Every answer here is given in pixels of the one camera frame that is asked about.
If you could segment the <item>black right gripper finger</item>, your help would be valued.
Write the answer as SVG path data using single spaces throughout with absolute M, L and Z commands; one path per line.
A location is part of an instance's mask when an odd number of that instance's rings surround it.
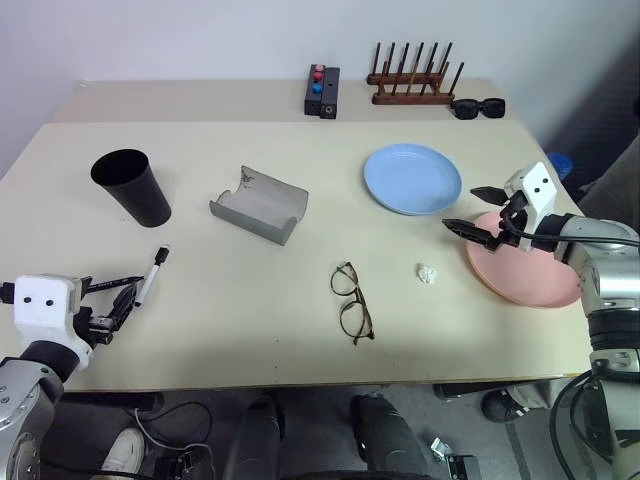
M 491 186 L 476 187 L 472 188 L 470 193 L 482 201 L 492 205 L 505 205 L 509 201 L 509 196 L 502 188 Z
M 442 224 L 460 238 L 482 245 L 486 250 L 496 251 L 501 245 L 500 239 L 490 231 L 478 228 L 474 223 L 460 219 L 443 219 Z

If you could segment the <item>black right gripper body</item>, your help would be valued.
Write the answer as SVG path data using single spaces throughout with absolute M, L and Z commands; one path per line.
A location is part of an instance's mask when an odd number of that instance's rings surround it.
M 500 231 L 496 236 L 501 242 L 499 247 L 503 245 L 514 248 L 519 247 L 521 233 L 524 231 L 528 220 L 528 215 L 525 211 L 527 205 L 528 200 L 522 191 L 516 191 L 509 197 L 509 201 L 505 205 L 497 205 L 503 206 L 503 209 L 499 212 Z

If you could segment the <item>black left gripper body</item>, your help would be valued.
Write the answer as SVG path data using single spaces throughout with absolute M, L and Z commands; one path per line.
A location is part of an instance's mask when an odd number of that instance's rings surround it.
M 94 316 L 89 307 L 81 307 L 73 317 L 75 333 L 89 346 L 109 345 L 120 326 L 118 317 Z

